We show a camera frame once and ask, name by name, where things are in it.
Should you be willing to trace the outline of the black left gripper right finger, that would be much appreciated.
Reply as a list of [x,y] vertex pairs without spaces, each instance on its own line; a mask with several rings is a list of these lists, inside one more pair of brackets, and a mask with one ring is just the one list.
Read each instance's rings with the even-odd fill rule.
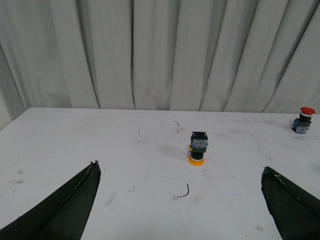
[[283,240],[320,238],[320,200],[274,169],[265,167],[261,191]]

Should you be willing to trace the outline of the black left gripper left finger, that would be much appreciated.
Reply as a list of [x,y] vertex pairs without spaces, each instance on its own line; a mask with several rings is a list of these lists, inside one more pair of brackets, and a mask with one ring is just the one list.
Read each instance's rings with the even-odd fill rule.
[[97,161],[1,229],[2,240],[79,240],[88,222],[101,169]]

